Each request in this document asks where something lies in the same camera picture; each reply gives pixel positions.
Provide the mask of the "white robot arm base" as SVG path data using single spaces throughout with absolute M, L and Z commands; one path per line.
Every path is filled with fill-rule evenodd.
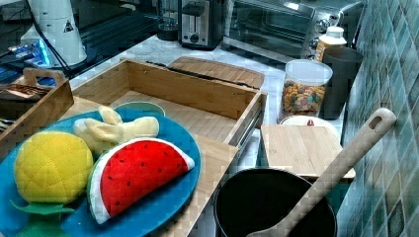
M 27 0 L 33 25 L 21 37 L 32 44 L 38 58 L 31 64 L 41 68 L 73 66 L 87 54 L 75 25 L 70 0 Z

